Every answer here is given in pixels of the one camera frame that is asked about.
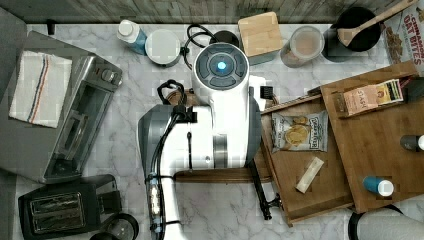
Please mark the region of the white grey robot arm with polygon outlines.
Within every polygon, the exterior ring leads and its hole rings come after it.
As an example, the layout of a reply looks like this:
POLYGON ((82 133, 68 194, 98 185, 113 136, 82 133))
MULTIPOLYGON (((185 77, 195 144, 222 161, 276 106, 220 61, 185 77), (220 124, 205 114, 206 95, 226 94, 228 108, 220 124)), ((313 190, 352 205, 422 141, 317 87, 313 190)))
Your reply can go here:
POLYGON ((250 86, 249 62, 236 46, 218 42, 192 66, 199 104, 162 102, 138 122, 152 240, 186 240, 174 187, 178 172, 242 168, 261 142, 261 114, 250 86))

